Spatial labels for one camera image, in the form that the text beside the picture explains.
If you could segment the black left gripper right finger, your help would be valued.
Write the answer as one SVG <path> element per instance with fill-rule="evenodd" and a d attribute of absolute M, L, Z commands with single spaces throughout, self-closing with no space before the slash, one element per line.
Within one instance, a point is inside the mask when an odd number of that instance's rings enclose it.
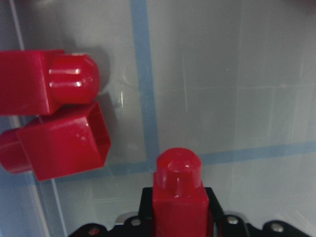
<path fill-rule="evenodd" d="M 216 222 L 224 216 L 224 211 L 220 205 L 212 188 L 206 188 L 209 199 L 208 221 Z"/>

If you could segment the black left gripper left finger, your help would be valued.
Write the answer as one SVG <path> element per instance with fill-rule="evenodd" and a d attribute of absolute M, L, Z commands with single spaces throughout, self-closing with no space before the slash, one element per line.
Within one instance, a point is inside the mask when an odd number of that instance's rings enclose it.
<path fill-rule="evenodd" d="M 153 219 L 153 188 L 146 187 L 142 189 L 140 206 L 138 210 L 138 216 L 143 219 L 152 220 Z"/>

